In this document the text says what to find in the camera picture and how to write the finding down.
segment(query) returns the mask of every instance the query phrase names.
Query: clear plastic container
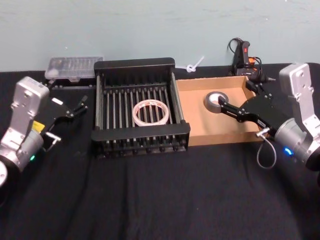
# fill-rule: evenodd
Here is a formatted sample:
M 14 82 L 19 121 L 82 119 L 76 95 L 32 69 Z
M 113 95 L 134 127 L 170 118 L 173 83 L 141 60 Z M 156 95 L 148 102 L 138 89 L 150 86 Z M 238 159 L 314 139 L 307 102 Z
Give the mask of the clear plastic container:
M 53 57 L 44 76 L 48 80 L 68 79 L 72 83 L 80 79 L 93 79 L 94 65 L 103 59 L 101 56 Z

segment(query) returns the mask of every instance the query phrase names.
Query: black dish rack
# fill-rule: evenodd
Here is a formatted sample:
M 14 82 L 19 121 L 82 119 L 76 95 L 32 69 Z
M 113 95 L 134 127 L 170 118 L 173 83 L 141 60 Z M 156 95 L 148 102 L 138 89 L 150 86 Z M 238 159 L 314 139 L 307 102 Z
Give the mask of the black dish rack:
M 95 129 L 91 139 L 98 155 L 186 151 L 190 125 L 184 120 L 173 69 L 173 58 L 99 61 L 96 76 Z M 133 107 L 140 101 L 156 99 L 169 108 L 165 125 L 137 126 Z M 138 113 L 144 122 L 163 117 L 161 109 L 144 107 Z

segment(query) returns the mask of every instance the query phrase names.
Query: light blue wall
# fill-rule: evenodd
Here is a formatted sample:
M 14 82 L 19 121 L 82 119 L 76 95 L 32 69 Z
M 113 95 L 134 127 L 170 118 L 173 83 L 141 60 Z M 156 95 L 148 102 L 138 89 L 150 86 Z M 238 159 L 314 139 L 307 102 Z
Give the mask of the light blue wall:
M 0 71 L 58 56 L 227 65 L 236 36 L 264 63 L 320 62 L 320 0 L 0 0 Z

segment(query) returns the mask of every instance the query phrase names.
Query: blue indicator light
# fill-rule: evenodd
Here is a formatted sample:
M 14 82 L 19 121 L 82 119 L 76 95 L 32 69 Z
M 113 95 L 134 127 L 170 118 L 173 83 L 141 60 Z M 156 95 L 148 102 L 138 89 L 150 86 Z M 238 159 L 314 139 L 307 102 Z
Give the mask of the blue indicator light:
M 285 152 L 285 154 L 287 154 L 288 156 L 293 156 L 294 155 L 294 152 L 293 151 L 291 151 L 289 148 L 287 148 L 287 147 L 285 147 L 284 148 L 284 152 Z

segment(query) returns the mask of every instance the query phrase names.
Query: black table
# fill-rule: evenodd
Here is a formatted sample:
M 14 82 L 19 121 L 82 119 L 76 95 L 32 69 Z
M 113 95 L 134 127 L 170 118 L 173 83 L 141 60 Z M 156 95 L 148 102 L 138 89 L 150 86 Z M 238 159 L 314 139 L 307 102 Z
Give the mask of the black table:
M 277 78 L 286 65 L 265 65 L 264 70 Z M 310 68 L 320 116 L 320 65 Z M 177 70 L 176 78 L 222 77 L 227 71 Z M 24 76 L 41 81 L 44 72 L 0 73 L 0 136 L 11 118 L 15 83 Z M 276 107 L 291 115 L 279 83 L 266 88 Z M 84 94 L 89 109 L 82 121 L 56 127 L 63 144 L 36 156 L 0 209 L 1 240 L 320 239 L 317 173 L 286 157 L 279 145 L 272 170 L 257 166 L 258 143 L 97 160 L 90 154 L 94 88 L 51 93 L 71 107 Z M 264 156 L 271 158 L 269 149 Z

